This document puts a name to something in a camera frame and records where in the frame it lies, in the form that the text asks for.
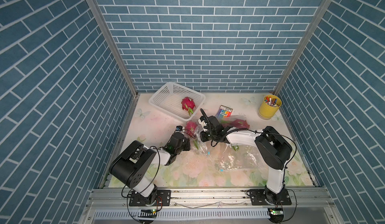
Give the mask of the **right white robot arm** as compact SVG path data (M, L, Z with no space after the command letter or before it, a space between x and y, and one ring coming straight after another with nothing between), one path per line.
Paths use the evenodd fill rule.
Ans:
M225 143L232 146L251 146L258 148L260 155L268 165L268 178L264 196L267 203L279 204L285 197L285 172L291 160L292 146L286 137L279 134L272 126L256 131L248 128L224 126L215 116L203 115L198 123L203 130L199 133L202 142Z

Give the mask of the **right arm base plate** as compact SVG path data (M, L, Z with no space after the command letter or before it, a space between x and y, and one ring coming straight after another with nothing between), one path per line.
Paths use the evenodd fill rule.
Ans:
M287 189L282 189L279 194L276 194L269 189L251 189L246 191L253 206L290 206L290 199Z

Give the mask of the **pink dragon fruit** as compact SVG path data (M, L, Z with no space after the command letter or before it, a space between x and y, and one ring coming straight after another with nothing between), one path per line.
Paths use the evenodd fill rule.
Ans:
M188 135L188 137L190 137L192 139L192 142L193 142L195 148L199 149L199 144L198 144L196 133L195 133L197 126L198 126L197 123L195 123L193 121L188 121L186 123L185 128L184 128L184 132Z
M181 101L182 109L184 111L187 111L189 116L192 116L194 113L194 110L196 108L196 105L194 103L194 100L190 97L185 97Z

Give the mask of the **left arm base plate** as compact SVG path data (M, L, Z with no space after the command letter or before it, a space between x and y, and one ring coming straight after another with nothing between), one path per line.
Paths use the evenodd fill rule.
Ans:
M148 197L144 197L136 191L133 191L128 198L130 207L145 207L145 206L165 206L170 205L171 190L153 190Z

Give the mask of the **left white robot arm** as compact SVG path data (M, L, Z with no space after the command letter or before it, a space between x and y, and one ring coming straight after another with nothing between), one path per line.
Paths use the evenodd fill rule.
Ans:
M160 148L148 148L136 140L112 162L109 173L151 204L157 186L145 177L147 170L152 164L171 165L183 151L190 151L190 142L181 132L173 133L168 143Z

